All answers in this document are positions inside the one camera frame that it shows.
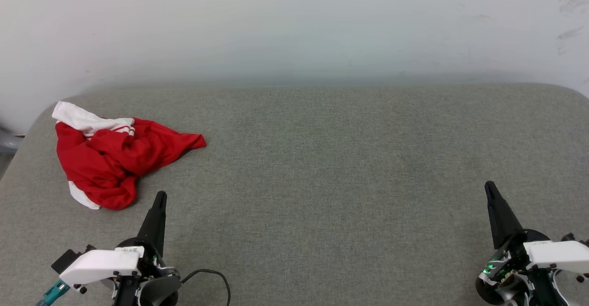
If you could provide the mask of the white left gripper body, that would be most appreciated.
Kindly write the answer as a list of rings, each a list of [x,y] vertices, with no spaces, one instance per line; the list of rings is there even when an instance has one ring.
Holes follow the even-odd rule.
[[[87,245],[85,252],[68,249],[59,258],[59,296],[70,289],[84,294],[89,283],[101,282],[112,297],[178,297],[179,271],[166,266],[154,247],[138,237],[113,250]]]

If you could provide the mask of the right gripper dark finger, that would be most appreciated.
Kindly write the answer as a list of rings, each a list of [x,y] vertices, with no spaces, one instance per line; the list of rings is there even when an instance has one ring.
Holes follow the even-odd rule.
[[[485,193],[493,247],[497,250],[523,227],[493,181],[485,183]]]

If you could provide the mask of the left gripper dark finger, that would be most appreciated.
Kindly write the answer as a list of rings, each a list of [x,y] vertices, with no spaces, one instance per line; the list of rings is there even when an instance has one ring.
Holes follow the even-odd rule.
[[[137,235],[138,238],[148,241],[159,256],[164,256],[166,205],[166,192],[158,191]]]

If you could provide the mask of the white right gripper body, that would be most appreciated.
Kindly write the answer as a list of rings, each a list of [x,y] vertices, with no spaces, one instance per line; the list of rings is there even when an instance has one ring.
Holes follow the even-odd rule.
[[[488,304],[574,304],[558,287],[562,272],[588,280],[589,249],[572,234],[559,242],[537,231],[510,236],[480,271],[475,288]]]

